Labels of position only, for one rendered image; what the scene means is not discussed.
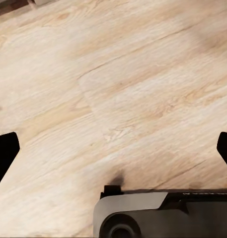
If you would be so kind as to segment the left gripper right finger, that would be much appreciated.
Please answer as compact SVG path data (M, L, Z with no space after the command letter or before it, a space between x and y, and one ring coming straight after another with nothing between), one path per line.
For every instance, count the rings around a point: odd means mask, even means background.
M227 132L221 132L218 143L217 143L217 150L227 163Z

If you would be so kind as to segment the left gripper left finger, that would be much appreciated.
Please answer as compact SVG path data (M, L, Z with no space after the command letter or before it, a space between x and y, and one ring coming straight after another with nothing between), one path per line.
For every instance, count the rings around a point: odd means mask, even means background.
M20 151L16 132L0 136L0 182Z

